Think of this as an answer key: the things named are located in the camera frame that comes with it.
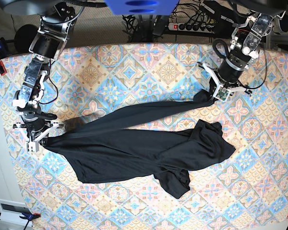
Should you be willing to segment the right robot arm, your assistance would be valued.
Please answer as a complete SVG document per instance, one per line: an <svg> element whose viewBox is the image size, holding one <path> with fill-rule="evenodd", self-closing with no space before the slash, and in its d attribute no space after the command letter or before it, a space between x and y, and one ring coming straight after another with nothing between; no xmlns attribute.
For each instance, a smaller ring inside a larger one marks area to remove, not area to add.
<svg viewBox="0 0 288 230"><path fill-rule="evenodd" d="M0 0L0 8L6 13L40 16L39 29L28 49L34 56L12 101L22 120L13 128L23 135L27 152L37 152L40 141L50 131L64 127L55 121L55 114L42 112L39 104L45 93L44 82L50 78L51 63L63 52L81 15L71 3L70 0Z"/></svg>

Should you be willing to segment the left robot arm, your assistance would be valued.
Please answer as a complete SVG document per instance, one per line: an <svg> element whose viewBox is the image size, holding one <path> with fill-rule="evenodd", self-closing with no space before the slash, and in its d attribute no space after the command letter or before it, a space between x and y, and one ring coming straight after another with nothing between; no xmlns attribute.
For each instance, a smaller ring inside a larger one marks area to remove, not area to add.
<svg viewBox="0 0 288 230"><path fill-rule="evenodd" d="M281 20L288 11L288 0L229 0L228 4L245 21L233 23L230 45L221 39L213 42L214 52L223 60L218 68L200 64L211 77L209 96L221 102L236 92L252 93L254 88L239 78L259 57L262 38L271 33L274 20Z"/></svg>

